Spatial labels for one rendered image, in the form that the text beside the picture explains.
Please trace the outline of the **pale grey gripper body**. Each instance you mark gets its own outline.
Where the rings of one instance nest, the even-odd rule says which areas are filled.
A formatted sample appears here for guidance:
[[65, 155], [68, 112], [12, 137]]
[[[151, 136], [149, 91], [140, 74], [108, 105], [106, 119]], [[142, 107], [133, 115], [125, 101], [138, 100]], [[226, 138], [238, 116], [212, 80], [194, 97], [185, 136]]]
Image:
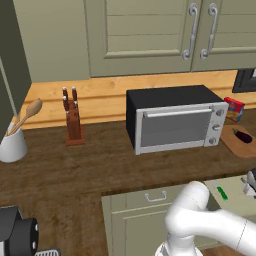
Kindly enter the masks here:
[[253, 189], [253, 187], [247, 182], [247, 179], [242, 177], [241, 181], [244, 183], [244, 189], [243, 192], [247, 195], [247, 196], [251, 196], [256, 198], [256, 191]]

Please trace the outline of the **wooden cutting board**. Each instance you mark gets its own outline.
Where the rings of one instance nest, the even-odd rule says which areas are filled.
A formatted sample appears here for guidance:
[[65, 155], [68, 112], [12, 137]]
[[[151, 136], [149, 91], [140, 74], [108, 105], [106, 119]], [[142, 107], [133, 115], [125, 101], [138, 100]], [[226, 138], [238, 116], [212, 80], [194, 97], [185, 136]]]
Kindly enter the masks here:
[[234, 135], [234, 129], [249, 134], [249, 132], [242, 126], [225, 125], [221, 133], [221, 140], [223, 143], [239, 158], [256, 158], [256, 137], [252, 136], [251, 143], [244, 143]]

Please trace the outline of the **purple eggplant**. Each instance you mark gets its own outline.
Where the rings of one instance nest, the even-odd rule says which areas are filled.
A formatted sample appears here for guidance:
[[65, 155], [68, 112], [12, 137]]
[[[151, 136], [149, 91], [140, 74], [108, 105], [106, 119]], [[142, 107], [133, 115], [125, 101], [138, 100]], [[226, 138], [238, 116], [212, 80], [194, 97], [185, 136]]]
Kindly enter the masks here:
[[252, 142], [252, 137], [244, 132], [234, 129], [233, 133], [238, 139], [240, 139], [244, 143], [249, 144]]

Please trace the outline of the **red food box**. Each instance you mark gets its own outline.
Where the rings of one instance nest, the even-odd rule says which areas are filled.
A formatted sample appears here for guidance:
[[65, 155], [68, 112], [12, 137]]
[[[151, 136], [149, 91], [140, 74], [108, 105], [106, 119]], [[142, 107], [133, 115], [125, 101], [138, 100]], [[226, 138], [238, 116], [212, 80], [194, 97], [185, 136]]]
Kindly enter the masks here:
[[242, 117], [245, 104], [230, 97], [225, 97], [224, 101], [228, 104], [226, 117], [233, 122], [239, 122]]

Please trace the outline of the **toaster oven glass door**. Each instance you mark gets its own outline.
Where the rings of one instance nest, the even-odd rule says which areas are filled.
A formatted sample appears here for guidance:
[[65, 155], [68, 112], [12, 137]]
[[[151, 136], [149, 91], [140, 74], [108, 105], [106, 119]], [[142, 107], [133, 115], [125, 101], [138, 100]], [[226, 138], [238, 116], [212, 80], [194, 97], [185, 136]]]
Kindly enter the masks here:
[[166, 113], [209, 109], [209, 106], [183, 106], [137, 111], [135, 154], [201, 147], [205, 144], [211, 113], [145, 118], [146, 113]]

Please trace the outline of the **green drawer front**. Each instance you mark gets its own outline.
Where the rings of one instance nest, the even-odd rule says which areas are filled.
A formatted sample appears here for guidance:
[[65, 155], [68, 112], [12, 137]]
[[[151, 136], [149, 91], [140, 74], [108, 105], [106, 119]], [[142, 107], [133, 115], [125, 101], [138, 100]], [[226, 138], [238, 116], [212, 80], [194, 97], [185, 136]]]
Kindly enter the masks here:
[[[160, 204], [169, 204], [178, 196], [178, 194], [181, 192], [183, 188], [183, 185], [176, 185], [112, 195], [111, 209], [114, 212], [117, 212], [131, 209], [139, 209], [143, 207], [150, 207]], [[167, 199], [165, 201], [150, 203], [144, 197], [145, 193], [149, 193], [152, 197], [161, 197], [162, 191], [167, 192]]]

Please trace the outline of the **black and silver toaster oven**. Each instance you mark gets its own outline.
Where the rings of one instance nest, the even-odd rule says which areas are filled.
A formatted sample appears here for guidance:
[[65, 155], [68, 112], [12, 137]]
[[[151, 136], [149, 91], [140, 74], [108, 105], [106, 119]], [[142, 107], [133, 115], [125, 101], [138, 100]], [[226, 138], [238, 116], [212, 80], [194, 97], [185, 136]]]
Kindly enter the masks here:
[[[135, 146], [135, 129], [138, 110], [167, 107], [178, 108], [183, 106], [209, 106], [212, 109], [206, 142], [201, 147], [216, 146], [221, 137], [228, 104], [206, 86], [193, 85], [136, 89], [128, 90], [126, 92], [126, 130], [133, 148]], [[216, 115], [216, 112], [219, 109], [224, 110], [224, 114], [222, 116]], [[220, 129], [218, 131], [214, 131], [212, 129], [215, 124], [220, 125]], [[215, 145], [211, 145], [209, 143], [209, 139], [211, 138], [217, 139]]]

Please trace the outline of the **wooden knife block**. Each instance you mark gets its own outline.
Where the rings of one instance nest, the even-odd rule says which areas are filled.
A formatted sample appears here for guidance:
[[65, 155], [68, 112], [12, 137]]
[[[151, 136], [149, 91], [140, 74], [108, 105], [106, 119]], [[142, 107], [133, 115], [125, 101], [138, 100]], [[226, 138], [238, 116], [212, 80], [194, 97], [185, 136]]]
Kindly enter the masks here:
[[85, 143], [84, 127], [80, 124], [79, 112], [71, 109], [66, 116], [66, 145], [81, 145]]

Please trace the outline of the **wooden spoon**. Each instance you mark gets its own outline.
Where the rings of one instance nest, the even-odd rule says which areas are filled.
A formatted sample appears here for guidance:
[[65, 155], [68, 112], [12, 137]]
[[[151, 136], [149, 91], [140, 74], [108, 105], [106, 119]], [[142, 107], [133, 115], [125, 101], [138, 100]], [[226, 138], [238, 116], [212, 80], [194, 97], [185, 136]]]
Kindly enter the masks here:
[[14, 127], [10, 131], [10, 135], [13, 135], [19, 128], [21, 128], [28, 118], [35, 116], [41, 110], [41, 108], [42, 101], [40, 98], [30, 103], [26, 109], [26, 115], [23, 117], [21, 121], [14, 125]]

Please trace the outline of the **black countertop appliance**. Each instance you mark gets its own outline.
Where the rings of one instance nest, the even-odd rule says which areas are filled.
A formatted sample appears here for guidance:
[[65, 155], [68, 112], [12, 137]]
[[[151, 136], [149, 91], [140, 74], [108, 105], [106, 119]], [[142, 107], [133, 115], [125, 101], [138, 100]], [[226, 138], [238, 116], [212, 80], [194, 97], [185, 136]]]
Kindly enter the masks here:
[[0, 208], [0, 256], [35, 256], [38, 240], [35, 218], [23, 218], [18, 206]]

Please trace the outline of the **white utensil pot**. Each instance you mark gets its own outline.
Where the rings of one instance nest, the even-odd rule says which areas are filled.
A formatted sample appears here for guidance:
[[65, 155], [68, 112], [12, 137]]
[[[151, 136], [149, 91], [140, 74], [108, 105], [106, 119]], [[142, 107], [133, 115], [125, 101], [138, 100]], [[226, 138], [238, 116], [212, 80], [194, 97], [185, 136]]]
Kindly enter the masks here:
[[27, 146], [23, 131], [19, 128], [14, 134], [5, 136], [0, 144], [0, 161], [12, 163], [27, 154]]

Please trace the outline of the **wooden spatula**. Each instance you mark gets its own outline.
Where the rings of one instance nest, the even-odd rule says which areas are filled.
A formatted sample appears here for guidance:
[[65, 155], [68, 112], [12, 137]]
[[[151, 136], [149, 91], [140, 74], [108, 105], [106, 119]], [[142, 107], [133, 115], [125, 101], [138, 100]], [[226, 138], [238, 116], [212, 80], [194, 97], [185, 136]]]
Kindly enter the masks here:
[[15, 126], [18, 124], [19, 121], [20, 121], [20, 113], [16, 116], [16, 119], [14, 121], [14, 125], [11, 128], [11, 131], [10, 131], [9, 135], [11, 135], [13, 133], [13, 130], [15, 129]]

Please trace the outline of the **plain green cupboard panel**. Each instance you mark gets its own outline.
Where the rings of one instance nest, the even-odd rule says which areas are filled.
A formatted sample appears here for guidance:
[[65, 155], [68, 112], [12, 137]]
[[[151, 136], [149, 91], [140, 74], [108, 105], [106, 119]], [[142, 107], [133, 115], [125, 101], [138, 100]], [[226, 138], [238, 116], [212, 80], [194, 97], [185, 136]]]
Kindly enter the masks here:
[[89, 78], [84, 0], [14, 0], [33, 82]]

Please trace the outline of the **dark grey tall cabinet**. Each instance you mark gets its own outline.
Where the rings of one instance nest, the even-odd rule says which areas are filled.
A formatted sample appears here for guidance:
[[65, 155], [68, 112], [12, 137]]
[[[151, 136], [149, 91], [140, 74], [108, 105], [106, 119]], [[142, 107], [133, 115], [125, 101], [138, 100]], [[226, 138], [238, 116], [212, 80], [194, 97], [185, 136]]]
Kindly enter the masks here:
[[0, 143], [32, 84], [13, 0], [0, 0]]

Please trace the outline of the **green wall cupboard door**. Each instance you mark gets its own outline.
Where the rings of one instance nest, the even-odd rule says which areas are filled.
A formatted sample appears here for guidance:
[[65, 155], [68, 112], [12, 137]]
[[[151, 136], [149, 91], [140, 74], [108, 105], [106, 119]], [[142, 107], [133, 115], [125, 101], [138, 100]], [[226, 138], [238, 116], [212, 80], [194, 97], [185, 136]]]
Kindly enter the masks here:
[[[213, 47], [206, 59], [213, 17], [211, 3], [218, 9]], [[191, 70], [215, 71], [256, 68], [256, 0], [202, 0]]]
[[189, 72], [202, 0], [85, 0], [93, 77]]

